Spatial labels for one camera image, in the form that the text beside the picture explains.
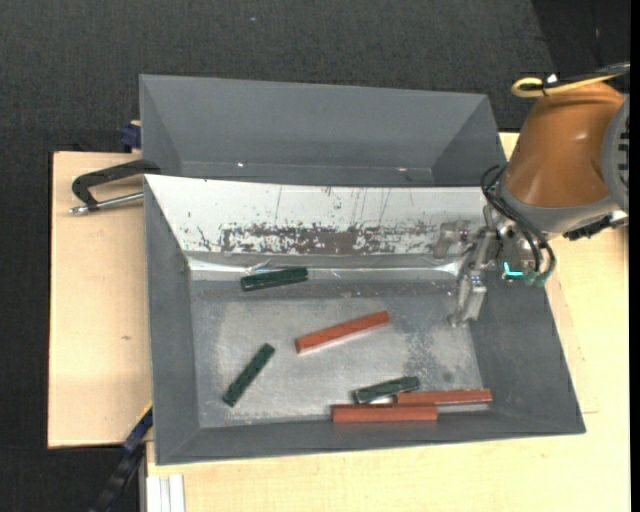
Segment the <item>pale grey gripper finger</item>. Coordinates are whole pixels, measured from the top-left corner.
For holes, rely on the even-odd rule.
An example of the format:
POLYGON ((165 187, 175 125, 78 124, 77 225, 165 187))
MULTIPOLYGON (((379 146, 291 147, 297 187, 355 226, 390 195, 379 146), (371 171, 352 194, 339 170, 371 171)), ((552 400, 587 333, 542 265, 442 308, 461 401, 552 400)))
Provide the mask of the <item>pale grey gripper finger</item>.
POLYGON ((452 313, 447 317, 451 327, 457 327, 467 320, 467 302, 471 293, 471 280, 463 275, 458 281, 456 305, 452 313))
POLYGON ((486 293, 487 288, 484 285, 474 285, 470 288, 463 307, 464 321, 475 321, 478 319, 486 293))

